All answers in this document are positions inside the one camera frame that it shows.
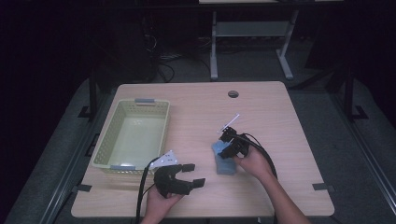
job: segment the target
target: dark floor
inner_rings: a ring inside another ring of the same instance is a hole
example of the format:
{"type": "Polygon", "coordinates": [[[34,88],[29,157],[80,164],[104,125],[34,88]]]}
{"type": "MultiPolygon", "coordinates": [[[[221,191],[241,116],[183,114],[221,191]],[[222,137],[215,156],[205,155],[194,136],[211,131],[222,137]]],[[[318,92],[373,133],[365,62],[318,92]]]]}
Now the dark floor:
{"type": "MultiPolygon", "coordinates": [[[[304,68],[312,42],[293,40],[288,51],[294,80],[286,80],[277,61],[274,42],[254,50],[223,51],[219,54],[219,81],[277,80],[294,86],[318,72],[304,68]]],[[[171,82],[207,82],[208,52],[199,60],[180,58],[166,63],[175,70],[171,82]]],[[[162,67],[169,78],[171,70],[162,67]]],[[[325,77],[304,90],[289,91],[324,182],[330,192],[335,213],[331,217],[311,217],[313,223],[396,223],[382,189],[361,149],[354,130],[359,130],[389,181],[396,186],[396,131],[376,106],[370,92],[355,82],[354,105],[360,105],[368,119],[349,122],[340,109],[343,90],[329,94],[325,77]]],[[[163,82],[157,76],[153,82],[163,82]]],[[[89,162],[85,150],[102,128],[115,90],[99,94],[98,114],[92,122],[78,118],[89,105],[88,81],[84,81],[67,107],[57,129],[27,181],[6,223],[130,223],[129,218],[76,218],[70,214],[75,193],[70,193],[83,177],[89,162]]],[[[163,223],[206,223],[205,219],[166,219],[163,223]]],[[[257,223],[257,218],[215,218],[210,223],[257,223]]],[[[263,217],[262,223],[272,223],[263,217]]]]}

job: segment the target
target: black cable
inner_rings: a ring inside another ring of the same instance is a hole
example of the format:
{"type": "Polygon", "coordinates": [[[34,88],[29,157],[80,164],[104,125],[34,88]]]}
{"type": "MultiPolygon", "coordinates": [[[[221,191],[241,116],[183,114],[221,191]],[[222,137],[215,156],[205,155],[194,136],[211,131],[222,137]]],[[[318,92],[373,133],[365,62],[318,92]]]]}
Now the black cable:
{"type": "Polygon", "coordinates": [[[237,139],[239,139],[239,140],[248,142],[249,144],[251,144],[251,145],[253,145],[255,148],[257,148],[257,149],[260,151],[260,153],[264,156],[264,158],[268,161],[268,163],[269,163],[269,165],[270,165],[270,167],[271,167],[271,171],[272,171],[273,175],[274,175],[274,176],[276,177],[276,179],[277,179],[276,168],[275,168],[275,166],[274,166],[274,162],[272,161],[270,155],[269,155],[268,152],[264,149],[264,147],[262,147],[262,146],[260,145],[260,143],[259,143],[259,144],[256,144],[255,142],[251,141],[250,139],[246,139],[246,138],[244,138],[244,137],[241,137],[241,136],[238,135],[238,134],[228,134],[228,135],[229,135],[230,137],[232,137],[232,138],[237,138],[237,139]]]}
{"type": "MultiPolygon", "coordinates": [[[[125,71],[131,75],[134,74],[134,71],[125,63],[123,62],[121,59],[119,59],[117,56],[115,56],[114,54],[110,53],[107,49],[105,49],[102,45],[100,45],[99,43],[96,42],[96,40],[94,40],[93,37],[91,37],[88,34],[88,31],[85,29],[84,30],[84,35],[87,37],[87,39],[97,48],[99,48],[99,50],[101,50],[111,61],[113,61],[114,63],[117,63],[118,65],[120,65],[120,67],[122,67],[123,69],[125,69],[125,71]]],[[[154,78],[155,78],[155,71],[152,72],[151,77],[141,77],[141,76],[137,76],[138,78],[141,78],[143,81],[146,82],[151,82],[154,78]]]]}
{"type": "Polygon", "coordinates": [[[257,142],[257,144],[259,144],[259,146],[262,147],[262,144],[260,144],[259,140],[257,140],[257,139],[256,139],[253,135],[251,135],[250,133],[242,133],[242,134],[252,137],[252,138],[257,142]]]}
{"type": "Polygon", "coordinates": [[[207,69],[207,71],[209,72],[209,75],[210,75],[210,67],[209,67],[209,65],[207,65],[207,63],[205,63],[204,60],[202,60],[202,59],[196,59],[196,60],[198,62],[201,62],[201,63],[204,64],[204,66],[206,67],[206,69],[207,69]]]}
{"type": "Polygon", "coordinates": [[[174,69],[172,66],[168,65],[168,64],[165,64],[165,63],[158,63],[158,74],[160,75],[160,77],[163,78],[163,82],[164,82],[164,83],[169,83],[169,82],[171,82],[172,79],[175,77],[175,69],[174,69]],[[169,69],[172,71],[171,77],[166,78],[166,75],[165,75],[165,73],[161,70],[160,66],[165,66],[165,67],[169,68],[169,69]]]}
{"type": "Polygon", "coordinates": [[[151,165],[152,162],[158,160],[159,157],[155,158],[154,160],[152,160],[151,162],[148,163],[148,165],[146,166],[145,170],[143,171],[142,174],[142,179],[140,180],[140,187],[139,187],[139,194],[137,196],[137,206],[136,206],[136,218],[134,220],[135,224],[139,224],[140,222],[140,209],[142,206],[142,200],[143,200],[143,189],[145,187],[145,183],[146,183],[146,177],[148,175],[149,172],[149,167],[151,165]]]}
{"type": "Polygon", "coordinates": [[[146,189],[145,192],[143,192],[143,195],[145,195],[152,187],[154,187],[154,184],[152,184],[150,187],[148,187],[148,189],[146,189]]]}

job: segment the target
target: table top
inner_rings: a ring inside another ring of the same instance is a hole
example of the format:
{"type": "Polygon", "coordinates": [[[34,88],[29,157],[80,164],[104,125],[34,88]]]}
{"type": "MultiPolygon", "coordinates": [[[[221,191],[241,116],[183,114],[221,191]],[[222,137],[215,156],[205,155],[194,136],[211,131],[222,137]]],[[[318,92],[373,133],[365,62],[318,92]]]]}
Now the table top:
{"type": "MultiPolygon", "coordinates": [[[[185,196],[169,217],[266,217],[274,214],[261,184],[240,167],[235,175],[217,175],[211,145],[217,131],[234,118],[238,133],[250,133],[274,161],[285,191],[307,216],[330,216],[334,208],[327,190],[314,190],[323,183],[288,92],[281,82],[209,82],[121,85],[109,109],[109,124],[118,100],[154,98],[170,102],[170,122],[165,152],[173,150],[180,164],[195,163],[195,171],[177,174],[192,181],[205,178],[205,185],[185,196]],[[239,96],[231,98],[229,91],[239,96]]],[[[146,188],[152,183],[148,175],[146,188]]],[[[134,217],[140,175],[107,174],[89,165],[72,208],[75,217],[134,217]]],[[[145,212],[146,196],[142,202],[145,212]]]]}

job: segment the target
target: blue object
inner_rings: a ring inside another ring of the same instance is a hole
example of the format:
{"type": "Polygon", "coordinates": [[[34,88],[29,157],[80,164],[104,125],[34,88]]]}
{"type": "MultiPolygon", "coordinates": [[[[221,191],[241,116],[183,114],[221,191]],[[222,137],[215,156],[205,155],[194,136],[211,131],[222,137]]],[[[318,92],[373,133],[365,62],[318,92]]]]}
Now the blue object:
{"type": "Polygon", "coordinates": [[[234,175],[236,173],[236,164],[232,158],[223,159],[218,154],[230,143],[219,140],[216,143],[212,144],[212,149],[215,153],[215,161],[217,167],[218,175],[234,175]]]}

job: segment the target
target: light wood surface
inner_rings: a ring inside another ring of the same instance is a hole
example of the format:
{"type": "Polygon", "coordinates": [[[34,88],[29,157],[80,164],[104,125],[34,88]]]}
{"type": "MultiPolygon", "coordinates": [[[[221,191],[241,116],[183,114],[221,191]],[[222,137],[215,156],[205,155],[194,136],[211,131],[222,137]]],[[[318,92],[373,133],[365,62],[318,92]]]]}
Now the light wood surface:
{"type": "MultiPolygon", "coordinates": [[[[119,87],[104,128],[119,99],[154,98],[170,101],[170,122],[165,151],[174,150],[179,163],[195,163],[195,171],[177,178],[206,178],[170,212],[169,217],[265,217],[274,209],[263,187],[238,167],[235,175],[217,175],[211,145],[217,131],[236,113],[231,125],[238,133],[255,136],[274,161],[279,182],[307,216],[330,216],[332,201],[327,190],[314,190],[323,183],[312,151],[281,82],[210,82],[136,84],[119,87]],[[228,91],[238,91],[230,98],[228,91]]],[[[106,174],[89,165],[74,202],[75,217],[134,217],[139,175],[106,174]]],[[[153,183],[148,176],[146,186],[153,183]]],[[[142,215],[146,198],[142,203],[142,215]]]]}

